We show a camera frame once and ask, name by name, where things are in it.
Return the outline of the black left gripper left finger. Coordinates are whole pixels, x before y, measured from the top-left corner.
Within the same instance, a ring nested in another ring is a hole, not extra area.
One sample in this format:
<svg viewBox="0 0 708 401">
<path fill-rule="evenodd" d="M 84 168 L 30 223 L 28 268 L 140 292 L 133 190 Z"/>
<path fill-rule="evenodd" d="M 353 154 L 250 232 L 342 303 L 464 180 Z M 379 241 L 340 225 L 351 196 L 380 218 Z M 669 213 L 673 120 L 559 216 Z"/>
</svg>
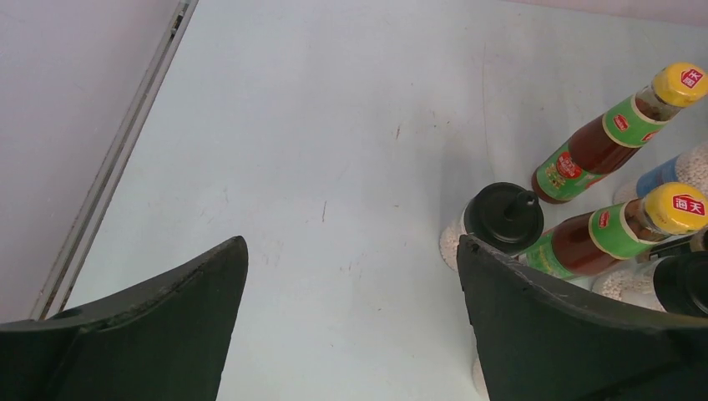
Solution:
<svg viewBox="0 0 708 401">
<path fill-rule="evenodd" d="M 4 323 L 2 399 L 216 399 L 247 272 L 235 236 L 97 301 Z"/>
</svg>

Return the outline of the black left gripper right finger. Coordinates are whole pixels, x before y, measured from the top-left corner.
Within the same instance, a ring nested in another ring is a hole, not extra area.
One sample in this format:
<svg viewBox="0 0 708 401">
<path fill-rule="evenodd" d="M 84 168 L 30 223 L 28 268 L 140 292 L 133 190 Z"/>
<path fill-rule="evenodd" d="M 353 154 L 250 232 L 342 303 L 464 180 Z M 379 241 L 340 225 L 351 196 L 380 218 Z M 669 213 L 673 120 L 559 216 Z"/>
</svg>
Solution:
<svg viewBox="0 0 708 401">
<path fill-rule="evenodd" d="M 458 275 L 492 400 L 704 400 L 707 321 L 602 297 L 475 236 Z"/>
</svg>

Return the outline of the yellow-cap sauce bottle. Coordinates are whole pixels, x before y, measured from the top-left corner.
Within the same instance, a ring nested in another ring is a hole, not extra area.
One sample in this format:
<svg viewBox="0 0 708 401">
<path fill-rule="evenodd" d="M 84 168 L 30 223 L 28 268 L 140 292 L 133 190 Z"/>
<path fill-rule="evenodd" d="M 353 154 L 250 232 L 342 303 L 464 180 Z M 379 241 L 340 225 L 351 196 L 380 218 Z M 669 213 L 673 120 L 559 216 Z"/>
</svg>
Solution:
<svg viewBox="0 0 708 401">
<path fill-rule="evenodd" d="M 707 198 L 679 182 L 642 198 L 569 218 L 545 232 L 518 260 L 563 280 L 595 277 L 672 236 L 707 225 Z"/>
<path fill-rule="evenodd" d="M 533 192 L 550 204 L 573 200 L 622 167 L 678 113 L 707 95 L 707 72 L 673 63 L 652 81 L 577 129 L 532 174 Z"/>
</svg>

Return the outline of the blue-label silver-lid jar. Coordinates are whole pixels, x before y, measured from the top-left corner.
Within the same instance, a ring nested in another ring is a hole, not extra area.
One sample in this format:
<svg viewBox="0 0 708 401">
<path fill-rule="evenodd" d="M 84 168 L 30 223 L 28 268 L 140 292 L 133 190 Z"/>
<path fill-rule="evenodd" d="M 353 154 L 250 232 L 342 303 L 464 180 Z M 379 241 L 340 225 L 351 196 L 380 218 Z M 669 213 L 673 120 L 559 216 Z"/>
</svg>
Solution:
<svg viewBox="0 0 708 401">
<path fill-rule="evenodd" d="M 707 195 L 707 142 L 687 150 L 645 172 L 638 179 L 622 185 L 613 195 L 613 203 L 641 198 L 654 188 L 670 182 L 691 185 Z"/>
</svg>

